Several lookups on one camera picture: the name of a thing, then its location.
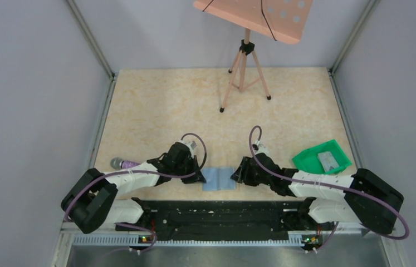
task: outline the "music stand tripod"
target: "music stand tripod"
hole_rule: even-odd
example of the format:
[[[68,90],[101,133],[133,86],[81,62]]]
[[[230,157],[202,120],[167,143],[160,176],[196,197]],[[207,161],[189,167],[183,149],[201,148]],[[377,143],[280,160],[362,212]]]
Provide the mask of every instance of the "music stand tripod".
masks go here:
[[[224,96],[224,101],[222,102],[221,108],[219,111],[222,113],[224,112],[224,108],[226,106],[227,98],[229,97],[229,93],[231,91],[232,87],[235,87],[239,89],[239,91],[243,92],[245,89],[251,87],[259,80],[262,81],[263,89],[265,90],[265,95],[267,96],[267,99],[270,100],[272,97],[270,96],[270,93],[268,92],[267,83],[265,82],[265,78],[263,78],[262,68],[260,67],[260,64],[258,63],[257,55],[255,54],[254,47],[255,44],[251,43],[249,41],[251,35],[251,30],[246,28],[246,34],[244,39],[241,42],[241,47],[239,48],[239,52],[236,55],[236,58],[234,59],[234,62],[232,63],[231,68],[228,70],[229,73],[232,73],[231,80],[229,81],[229,85],[227,86],[227,92]],[[244,78],[246,75],[246,64],[247,64],[247,56],[249,54],[252,54],[253,60],[255,61],[255,65],[257,66],[257,71],[259,78],[255,79],[253,82],[249,83],[248,85],[244,86]],[[234,84],[234,78],[236,77],[237,70],[239,69],[239,65],[241,68],[241,77],[239,79],[239,85]]]

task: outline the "black elastic band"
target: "black elastic band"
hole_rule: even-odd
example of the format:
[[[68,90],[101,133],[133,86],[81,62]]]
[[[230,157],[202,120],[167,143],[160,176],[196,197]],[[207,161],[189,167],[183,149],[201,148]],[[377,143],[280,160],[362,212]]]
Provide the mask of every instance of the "black elastic band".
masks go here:
[[[211,0],[211,2],[203,9],[203,12],[206,10],[206,8],[209,7],[209,5],[213,2],[214,0]]]
[[[260,0],[260,11],[262,11],[262,16],[263,16],[263,19],[265,19],[265,22],[267,22],[268,29],[270,30],[270,33],[272,34],[273,39],[276,41],[277,39],[275,39],[275,35],[273,35],[272,28],[270,28],[270,24],[268,24],[268,20],[267,20],[267,18],[265,17],[265,14],[264,14],[264,12],[263,12],[263,0]]]
[[[211,5],[213,1],[214,0],[211,0],[211,2],[203,9],[203,12],[206,10],[206,8],[208,8]],[[267,22],[268,29],[270,30],[270,33],[272,34],[273,39],[276,41],[277,39],[275,38],[272,28],[270,28],[270,24],[268,23],[268,20],[265,17],[265,13],[263,12],[263,0],[260,0],[260,11],[262,12],[263,19],[265,19],[265,22]]]

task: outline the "beige tabletop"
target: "beige tabletop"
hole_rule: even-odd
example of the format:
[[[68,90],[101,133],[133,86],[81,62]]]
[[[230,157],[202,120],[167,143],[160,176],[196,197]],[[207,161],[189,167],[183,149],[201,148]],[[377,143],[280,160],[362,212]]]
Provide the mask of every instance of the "beige tabletop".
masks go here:
[[[262,126],[262,143],[280,167],[295,167],[291,159],[299,152],[331,139],[353,162],[326,68],[263,71],[272,100],[267,101],[258,83],[242,93],[232,90],[226,110],[219,113],[230,77],[225,68],[121,70],[95,167],[111,171],[113,157],[136,162],[156,158],[182,134],[194,132],[207,145],[206,167],[236,169],[242,157],[250,155],[248,136],[254,125]],[[247,69],[247,83],[257,77],[256,69]],[[201,163],[201,145],[195,153]],[[343,174],[355,171],[352,165]],[[201,184],[185,185],[178,179],[124,197],[133,196],[145,200],[295,199],[279,196],[265,185],[236,184],[235,190],[204,192]]]

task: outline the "perforated panel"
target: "perforated panel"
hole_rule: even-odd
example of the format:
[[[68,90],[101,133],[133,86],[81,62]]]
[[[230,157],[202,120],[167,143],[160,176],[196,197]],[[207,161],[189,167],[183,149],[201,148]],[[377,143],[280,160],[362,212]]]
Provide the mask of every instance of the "perforated panel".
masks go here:
[[[74,246],[149,246],[139,244],[138,235],[125,234],[78,234],[72,243]],[[300,234],[290,234],[288,240],[265,241],[196,241],[171,240],[157,241],[154,246],[304,246]]]
[[[203,10],[210,2],[197,0],[194,6]],[[312,0],[214,0],[205,12],[292,45],[301,40],[311,5]]]

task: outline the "tripod leg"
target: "tripod leg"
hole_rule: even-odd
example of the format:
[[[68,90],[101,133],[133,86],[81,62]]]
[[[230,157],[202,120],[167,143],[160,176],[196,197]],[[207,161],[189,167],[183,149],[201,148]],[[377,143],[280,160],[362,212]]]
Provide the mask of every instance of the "tripod leg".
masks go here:
[[[221,113],[224,112],[224,107],[226,106],[227,97],[229,97],[229,93],[230,93],[231,88],[232,88],[232,83],[234,82],[234,78],[236,77],[237,70],[239,69],[239,62],[241,61],[241,53],[242,52],[239,51],[239,53],[237,54],[237,57],[236,57],[236,61],[234,62],[234,66],[232,67],[232,70],[234,71],[234,74],[232,75],[231,80],[229,81],[229,85],[227,86],[226,95],[224,96],[223,103],[221,105],[221,108],[219,109],[219,111]]]
[[[260,68],[260,64],[258,63],[257,54],[255,54],[255,51],[252,51],[253,60],[255,61],[255,65],[257,66],[258,75],[260,76],[260,80],[263,84],[263,89],[265,90],[265,95],[267,96],[267,99],[270,100],[272,97],[270,96],[270,93],[268,92],[267,83],[265,82],[265,78],[263,78],[262,69]]]
[[[244,91],[244,79],[246,76],[247,55],[241,54],[241,78],[239,79],[239,91]]]
[[[227,72],[232,73],[232,70],[234,69],[234,65],[236,64],[236,61],[238,58],[239,58],[239,53],[237,53],[236,58],[234,58],[234,61],[232,62],[231,68],[228,69]]]

